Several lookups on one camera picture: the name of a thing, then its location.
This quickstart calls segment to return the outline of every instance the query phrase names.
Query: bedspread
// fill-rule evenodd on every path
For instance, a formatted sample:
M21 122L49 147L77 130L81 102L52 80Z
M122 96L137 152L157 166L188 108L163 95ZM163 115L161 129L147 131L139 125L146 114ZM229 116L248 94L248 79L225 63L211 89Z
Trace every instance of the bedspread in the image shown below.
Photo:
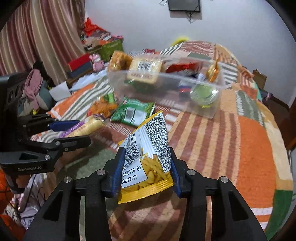
M213 119L160 105L156 105L155 110L163 111L169 145L177 157L203 176L229 177L270 239L289 209L293 181L281 133L271 112L257 100L252 73L226 48L209 42L186 41L161 54L218 59L222 63L224 78L232 88L223 91L220 108ZM96 97L108 90L108 80L101 79L57 104L50 114L59 120L83 119ZM44 178L54 183L56 175L59 180L66 175L82 178L103 168L105 162L115 156L118 141L134 129L118 123L109 123L108 127L92 135L93 143L87 150L64 154L55 172L44 174ZM49 131L33 139L49 142L57 135ZM48 196L56 184L44 185ZM120 205L106 199L106 207L114 240L178 240L186 200L178 199L169 188ZM206 240L210 240L210 224L209 198Z

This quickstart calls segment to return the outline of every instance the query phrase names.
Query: clear plastic container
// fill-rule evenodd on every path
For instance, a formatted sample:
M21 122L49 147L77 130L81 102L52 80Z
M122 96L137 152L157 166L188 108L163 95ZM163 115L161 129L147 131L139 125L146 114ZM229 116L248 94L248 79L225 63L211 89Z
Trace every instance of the clear plastic container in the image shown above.
M158 56L158 58L168 59L169 57ZM190 59L193 61L202 61L203 68L201 73L204 76L206 75L207 68L213 63L213 61L197 58L186 59L188 61L190 61ZM137 76L156 76L157 80L153 84L131 81L127 78L127 74L131 72ZM158 105L187 111L212 119L219 106L222 90L228 87L225 85L222 72L223 69L222 66L220 66L219 75L213 83L198 81L195 78L183 77L176 74L134 70L108 72L107 76L110 85L118 95L119 101L124 96L127 96L143 102L156 102ZM180 93L180 85L190 86L190 92Z

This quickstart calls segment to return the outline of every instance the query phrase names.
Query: metal bolt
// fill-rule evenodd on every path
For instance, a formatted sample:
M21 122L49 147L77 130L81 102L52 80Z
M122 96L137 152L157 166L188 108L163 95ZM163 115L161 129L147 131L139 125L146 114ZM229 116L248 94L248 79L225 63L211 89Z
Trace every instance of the metal bolt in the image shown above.
M196 174L196 171L193 170L193 169L189 169L189 170L187 170L187 174L190 175L190 176L193 176L193 175Z
M220 180L223 183L227 183L229 181L229 179L227 177L225 177L225 176L221 177Z
M102 175L104 175L106 172L105 172L104 169L99 169L99 170L97 170L96 173L97 173L99 176L102 176Z
M64 182L65 182L65 183L69 183L69 182L71 182L71 181L72 181L72 178L69 177L69 176L64 178Z

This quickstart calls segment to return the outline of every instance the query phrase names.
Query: curtain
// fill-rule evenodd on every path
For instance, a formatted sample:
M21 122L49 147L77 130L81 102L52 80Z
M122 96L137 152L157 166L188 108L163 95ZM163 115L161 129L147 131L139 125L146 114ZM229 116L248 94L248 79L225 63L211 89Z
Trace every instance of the curtain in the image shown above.
M41 60L56 85L65 81L64 66L85 53L84 18L84 0L26 0L0 32L0 75Z

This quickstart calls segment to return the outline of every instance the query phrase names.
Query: transparent plastic bin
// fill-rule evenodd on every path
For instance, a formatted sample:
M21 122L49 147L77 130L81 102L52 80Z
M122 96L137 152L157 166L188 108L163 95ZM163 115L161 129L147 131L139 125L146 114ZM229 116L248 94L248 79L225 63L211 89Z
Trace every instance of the transparent plastic bin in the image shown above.
M205 76L207 68L213 63L213 61L207 61L197 58L187 58L192 60L203 61L203 68L201 73ZM139 81L129 81L127 79L128 73L136 75L153 75L157 76L157 80L154 84L143 83ZM138 99L143 102L155 102L158 105L164 107L170 107L182 111L187 111L193 114L201 115L212 119L216 113L216 110L220 103L222 90L227 88L223 77L222 66L220 66L220 72L215 82L202 82L195 78L183 77L176 74L167 73L152 73L145 71L115 71L108 72L107 76L110 85L114 88L114 91L118 95L119 101L124 96ZM208 86L216 91L214 101L207 105L198 104L193 100L191 94L179 93L179 84L182 81L183 85L188 86Z

